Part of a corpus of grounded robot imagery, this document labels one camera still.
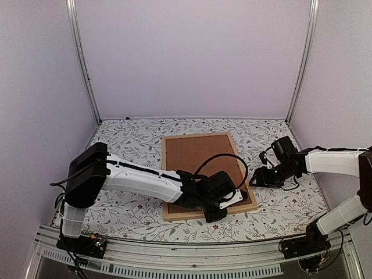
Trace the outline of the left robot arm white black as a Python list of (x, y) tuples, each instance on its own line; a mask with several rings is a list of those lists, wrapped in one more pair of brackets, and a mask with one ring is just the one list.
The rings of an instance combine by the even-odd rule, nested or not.
[(72, 160), (67, 178), (56, 185), (65, 189), (61, 228), (63, 241), (73, 252), (82, 252), (87, 246), (81, 235), (83, 221), (101, 190), (131, 192), (199, 209), (206, 219), (220, 212), (220, 204), (234, 191), (224, 171), (208, 177), (183, 170), (151, 169), (109, 153), (103, 142)]

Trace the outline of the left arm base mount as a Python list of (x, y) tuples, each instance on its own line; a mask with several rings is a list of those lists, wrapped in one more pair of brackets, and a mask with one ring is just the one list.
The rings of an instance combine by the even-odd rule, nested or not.
[(89, 236), (80, 235), (78, 238), (70, 238), (64, 236), (62, 234), (62, 228), (60, 228), (59, 239), (56, 247), (74, 255), (103, 259), (107, 244), (107, 236), (95, 233)]

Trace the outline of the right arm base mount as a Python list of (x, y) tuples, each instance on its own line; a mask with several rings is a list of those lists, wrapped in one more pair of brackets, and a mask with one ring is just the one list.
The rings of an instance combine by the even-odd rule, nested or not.
[(315, 222), (306, 227), (306, 234), (299, 238), (283, 238), (278, 244), (278, 250), (285, 259), (308, 256), (317, 252), (325, 252), (325, 256), (317, 255), (299, 261), (300, 268), (308, 273), (318, 272), (328, 258), (331, 248), (328, 235), (323, 235)]

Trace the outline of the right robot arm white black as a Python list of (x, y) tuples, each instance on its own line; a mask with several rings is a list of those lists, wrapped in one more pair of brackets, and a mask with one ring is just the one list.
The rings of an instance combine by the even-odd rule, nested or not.
[(279, 189), (289, 178), (304, 174), (316, 177), (323, 196), (332, 209), (310, 223), (307, 236), (301, 239), (301, 249), (313, 253), (323, 244), (323, 236), (350, 226), (365, 214), (371, 213), (371, 149), (274, 148), (278, 164), (256, 169), (250, 185)]

